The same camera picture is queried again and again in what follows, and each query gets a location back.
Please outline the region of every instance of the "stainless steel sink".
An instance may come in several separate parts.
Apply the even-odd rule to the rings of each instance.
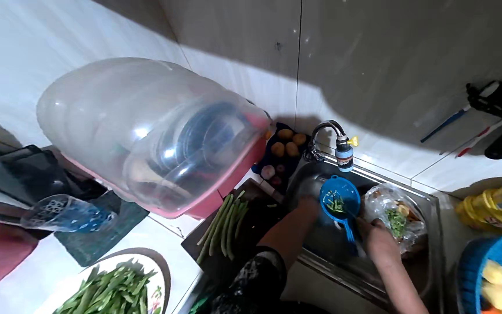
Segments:
[[[300,196],[318,196],[321,186],[331,175],[348,179],[361,195],[380,183],[397,185],[416,203],[429,233],[428,248],[403,260],[404,266],[429,312],[442,313],[444,256],[438,199],[360,167],[355,167],[352,172],[340,172],[334,156],[324,154],[324,157],[321,163],[300,161],[284,197],[284,204],[293,210]],[[358,247],[359,257],[351,256],[346,249],[344,231],[321,212],[305,239],[303,253],[298,260],[377,306],[390,310],[383,282],[375,266],[359,244]]]

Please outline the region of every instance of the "faucet spout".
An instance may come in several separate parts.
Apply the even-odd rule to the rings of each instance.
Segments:
[[[336,137],[339,140],[344,140],[346,138],[346,134],[344,133],[344,129],[338,124],[338,122],[334,120],[325,120],[319,123],[313,132],[311,133],[311,140],[305,152],[303,152],[303,158],[305,161],[315,161],[317,163],[324,161],[324,156],[321,154],[319,150],[317,150],[317,135],[320,130],[329,127],[334,130],[336,133]]]
[[[308,162],[314,161],[316,163],[321,163],[324,161],[324,154],[317,149],[316,144],[319,131],[326,127],[333,129],[336,133],[335,155],[338,161],[338,169],[342,172],[351,171],[354,166],[354,150],[349,145],[349,143],[353,142],[355,146],[358,146],[358,139],[357,137],[354,137],[354,141],[349,141],[348,137],[344,133],[344,129],[342,129],[340,124],[338,124],[338,122],[334,120],[323,121],[315,127],[313,133],[311,134],[309,145],[303,152],[303,159]]]

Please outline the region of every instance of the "toothbrush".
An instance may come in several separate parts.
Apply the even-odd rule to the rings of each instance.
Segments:
[[[465,153],[468,153],[468,151],[476,146],[476,144],[481,141],[484,137],[486,137],[487,135],[489,135],[489,133],[493,132],[494,130],[496,130],[498,127],[500,127],[502,125],[502,120],[500,120],[499,122],[493,124],[492,126],[488,126],[486,127],[482,132],[480,132],[478,135],[476,135],[473,139],[470,140],[470,142],[468,143],[468,145],[466,146],[466,148],[464,148],[463,150],[460,151],[460,153],[458,153],[458,155],[456,155],[455,158],[458,158],[458,157],[462,157],[464,156]]]

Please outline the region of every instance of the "hand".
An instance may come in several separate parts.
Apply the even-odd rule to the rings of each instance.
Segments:
[[[356,222],[363,239],[363,246],[377,267],[402,263],[398,244],[380,219],[375,219],[370,224],[358,217]]]
[[[296,209],[310,213],[311,215],[314,215],[314,217],[317,217],[319,212],[321,211],[321,204],[315,197],[302,196],[297,202]]]

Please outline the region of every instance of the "wall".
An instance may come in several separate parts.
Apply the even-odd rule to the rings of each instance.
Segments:
[[[89,62],[138,56],[188,67],[156,2],[91,0],[0,1],[0,140],[11,146],[49,145],[36,120],[36,103],[59,76]]]
[[[502,160],[483,150],[454,158],[494,116],[472,110],[420,143],[466,105],[466,83],[502,79],[502,2],[161,3],[194,71],[278,120],[292,125],[295,114],[298,131],[335,119],[359,136],[358,158],[459,196],[502,178]],[[334,134],[321,142],[334,147]]]
[[[340,121],[357,157],[439,190],[502,176],[482,151],[454,158],[496,117],[419,141],[466,105],[466,83],[502,79],[502,2],[303,0],[301,34],[297,117]]]
[[[470,111],[419,142],[464,107],[466,83],[502,79],[502,2],[160,0],[169,24],[156,2],[97,2],[0,1],[0,142],[49,144],[34,111],[48,84],[90,61],[143,56],[301,132],[335,119],[359,136],[358,158],[425,185],[462,195],[502,178],[502,160],[481,149],[451,154],[496,117]]]
[[[191,68],[294,126],[301,3],[160,0]]]

